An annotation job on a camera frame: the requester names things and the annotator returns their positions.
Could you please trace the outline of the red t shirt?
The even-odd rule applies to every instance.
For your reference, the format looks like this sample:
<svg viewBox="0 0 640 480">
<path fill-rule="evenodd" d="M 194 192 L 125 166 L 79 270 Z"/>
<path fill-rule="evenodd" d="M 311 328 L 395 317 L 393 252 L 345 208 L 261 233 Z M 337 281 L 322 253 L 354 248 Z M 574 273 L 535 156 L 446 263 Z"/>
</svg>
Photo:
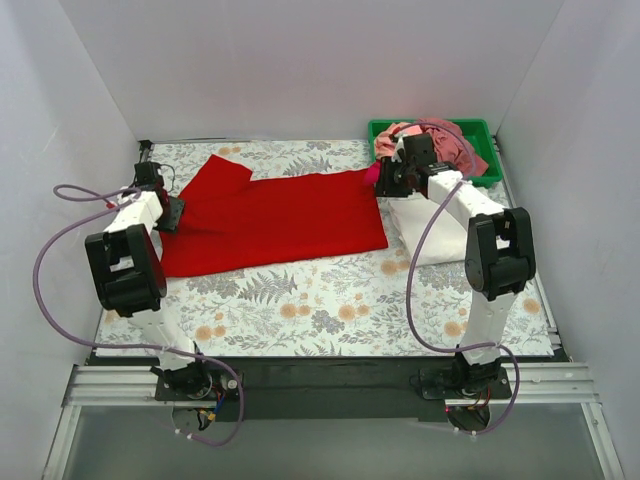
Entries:
<svg viewBox="0 0 640 480">
<path fill-rule="evenodd" d="M 255 180 L 213 155 L 182 190 L 174 234 L 161 237 L 164 273 L 196 277 L 385 249 L 381 214 L 362 170 Z"/>
</svg>

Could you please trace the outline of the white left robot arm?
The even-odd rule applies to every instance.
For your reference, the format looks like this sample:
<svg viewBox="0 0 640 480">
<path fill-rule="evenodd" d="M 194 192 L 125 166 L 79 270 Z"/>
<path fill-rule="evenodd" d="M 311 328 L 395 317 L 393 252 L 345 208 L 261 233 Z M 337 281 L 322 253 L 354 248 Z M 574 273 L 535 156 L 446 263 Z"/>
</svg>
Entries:
<svg viewBox="0 0 640 480">
<path fill-rule="evenodd" d="M 139 328 L 146 349 L 160 347 L 152 372 L 170 390 L 200 400 L 211 393 L 213 377 L 193 358 L 197 344 L 161 309 L 168 285 L 151 232 L 176 232 L 185 202 L 169 195 L 160 169 L 156 162 L 134 167 L 132 186 L 141 192 L 118 196 L 123 209 L 85 239 L 85 250 L 101 305 Z"/>
</svg>

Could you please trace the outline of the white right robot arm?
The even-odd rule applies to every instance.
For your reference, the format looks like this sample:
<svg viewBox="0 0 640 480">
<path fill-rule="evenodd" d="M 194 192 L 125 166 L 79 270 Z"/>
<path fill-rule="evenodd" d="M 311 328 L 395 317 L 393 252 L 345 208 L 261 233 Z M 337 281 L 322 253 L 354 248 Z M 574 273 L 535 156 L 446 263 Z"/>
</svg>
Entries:
<svg viewBox="0 0 640 480">
<path fill-rule="evenodd" d="M 502 337 L 517 295 L 536 273 L 530 215 L 504 208 L 464 179 L 462 172 L 436 158 L 427 133 L 401 136 L 392 155 L 382 159 L 377 195 L 403 198 L 420 193 L 447 212 L 467 234 L 465 274 L 472 288 L 467 330 L 450 349 L 448 367 L 419 371 L 417 384 L 427 398 L 464 397 L 488 392 L 506 375 L 501 367 Z"/>
</svg>

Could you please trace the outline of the magenta t shirt in bin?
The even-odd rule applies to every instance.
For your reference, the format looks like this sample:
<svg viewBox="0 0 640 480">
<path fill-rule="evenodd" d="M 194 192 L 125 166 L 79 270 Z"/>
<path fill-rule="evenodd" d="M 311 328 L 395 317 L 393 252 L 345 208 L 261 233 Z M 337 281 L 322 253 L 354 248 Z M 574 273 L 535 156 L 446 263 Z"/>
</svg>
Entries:
<svg viewBox="0 0 640 480">
<path fill-rule="evenodd" d="M 378 164 L 374 164 L 366 170 L 363 182 L 365 185 L 373 186 L 377 183 L 379 176 L 380 167 Z"/>
</svg>

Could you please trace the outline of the peach t shirt in bin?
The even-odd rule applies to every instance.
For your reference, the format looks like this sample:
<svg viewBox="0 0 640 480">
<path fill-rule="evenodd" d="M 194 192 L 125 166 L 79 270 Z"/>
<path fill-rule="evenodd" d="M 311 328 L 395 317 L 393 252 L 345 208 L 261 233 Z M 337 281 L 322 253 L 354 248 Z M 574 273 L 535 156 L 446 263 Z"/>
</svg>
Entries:
<svg viewBox="0 0 640 480">
<path fill-rule="evenodd" d="M 397 136 L 418 135 L 422 132 L 420 126 L 412 126 L 408 122 L 391 123 L 373 141 L 374 158 L 381 160 L 385 157 L 391 157 L 396 149 Z"/>
</svg>

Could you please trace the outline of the dusty pink t shirt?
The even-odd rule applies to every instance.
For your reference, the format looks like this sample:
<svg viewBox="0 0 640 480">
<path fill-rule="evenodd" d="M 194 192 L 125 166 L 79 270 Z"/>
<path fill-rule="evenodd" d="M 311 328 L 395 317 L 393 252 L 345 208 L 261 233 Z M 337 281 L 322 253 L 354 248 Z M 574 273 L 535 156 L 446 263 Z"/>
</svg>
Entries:
<svg viewBox="0 0 640 480">
<path fill-rule="evenodd" d="M 452 163 L 466 177 L 485 174 L 488 164 L 464 138 L 458 125 L 438 118 L 419 119 L 417 123 L 424 133 L 431 136 L 440 163 Z"/>
</svg>

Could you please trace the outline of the folded white t shirt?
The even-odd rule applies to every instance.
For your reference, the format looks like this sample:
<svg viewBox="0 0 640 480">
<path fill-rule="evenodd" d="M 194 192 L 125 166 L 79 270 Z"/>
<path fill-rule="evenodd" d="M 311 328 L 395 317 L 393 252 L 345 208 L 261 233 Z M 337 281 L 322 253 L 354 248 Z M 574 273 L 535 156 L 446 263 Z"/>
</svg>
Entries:
<svg viewBox="0 0 640 480">
<path fill-rule="evenodd" d="M 415 254 L 421 235 L 438 205 L 423 196 L 390 199 L 391 220 L 409 256 Z M 467 233 L 448 212 L 443 211 L 429 231 L 417 266 L 459 262 L 465 259 Z"/>
</svg>

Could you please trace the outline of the green plastic bin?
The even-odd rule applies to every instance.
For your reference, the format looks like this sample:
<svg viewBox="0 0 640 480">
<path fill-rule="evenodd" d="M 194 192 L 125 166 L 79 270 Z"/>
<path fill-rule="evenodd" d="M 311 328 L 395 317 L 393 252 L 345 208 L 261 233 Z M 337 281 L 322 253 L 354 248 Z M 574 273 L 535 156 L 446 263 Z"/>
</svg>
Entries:
<svg viewBox="0 0 640 480">
<path fill-rule="evenodd" d="M 374 119 L 368 124 L 368 139 L 371 147 L 371 157 L 374 162 L 373 141 L 375 137 L 384 131 L 391 123 L 408 122 L 415 123 L 415 120 L 389 120 Z M 475 152 L 486 161 L 488 169 L 482 176 L 470 177 L 476 187 L 491 188 L 502 181 L 503 174 L 494 149 L 493 139 L 490 135 L 488 125 L 482 119 L 453 119 L 450 121 L 458 125 L 464 138 L 474 147 Z"/>
</svg>

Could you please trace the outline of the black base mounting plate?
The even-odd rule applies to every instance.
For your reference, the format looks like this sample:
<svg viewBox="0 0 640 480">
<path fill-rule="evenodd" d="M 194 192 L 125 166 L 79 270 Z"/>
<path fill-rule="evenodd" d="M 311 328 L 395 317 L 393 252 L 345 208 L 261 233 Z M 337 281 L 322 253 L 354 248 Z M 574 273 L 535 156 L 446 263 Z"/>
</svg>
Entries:
<svg viewBox="0 0 640 480">
<path fill-rule="evenodd" d="M 466 367 L 451 357 L 238 357 L 228 369 L 195 361 L 151 371 L 156 400 L 202 403 L 219 422 L 443 421 L 448 401 L 485 411 L 488 401 L 510 400 L 515 391 L 499 362 Z"/>
</svg>

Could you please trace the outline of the aluminium frame rail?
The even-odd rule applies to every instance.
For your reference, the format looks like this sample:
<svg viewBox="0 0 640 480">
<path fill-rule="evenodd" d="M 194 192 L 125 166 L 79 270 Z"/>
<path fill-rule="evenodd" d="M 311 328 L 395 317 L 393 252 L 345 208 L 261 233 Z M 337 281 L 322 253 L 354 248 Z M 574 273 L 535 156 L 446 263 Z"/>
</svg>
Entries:
<svg viewBox="0 0 640 480">
<path fill-rule="evenodd" d="M 525 363 L 519 367 L 522 404 L 590 404 L 600 395 L 584 363 Z M 80 366 L 73 369 L 63 406 L 205 406 L 211 400 L 158 400 L 148 366 Z"/>
</svg>

